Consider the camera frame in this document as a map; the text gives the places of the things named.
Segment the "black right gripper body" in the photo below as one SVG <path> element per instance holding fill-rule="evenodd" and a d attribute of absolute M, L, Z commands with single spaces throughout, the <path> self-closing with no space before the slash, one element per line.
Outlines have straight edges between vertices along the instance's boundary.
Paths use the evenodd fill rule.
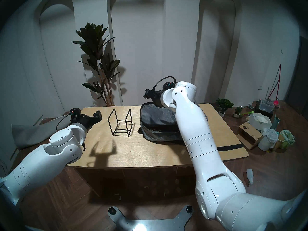
<path fill-rule="evenodd" d="M 161 97 L 163 93 L 164 93 L 164 90 L 160 90 L 160 91 L 149 90 L 149 98 L 152 100 L 153 104 L 156 107 L 164 107 L 164 105 L 161 102 Z"/>

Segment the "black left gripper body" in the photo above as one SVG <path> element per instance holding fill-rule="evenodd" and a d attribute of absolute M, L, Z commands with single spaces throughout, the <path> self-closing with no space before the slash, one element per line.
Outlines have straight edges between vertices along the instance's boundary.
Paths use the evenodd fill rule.
<path fill-rule="evenodd" d="M 89 117 L 85 114 L 72 115 L 72 125 L 84 127 L 86 132 L 89 132 L 94 124 L 96 124 L 96 117 Z"/>

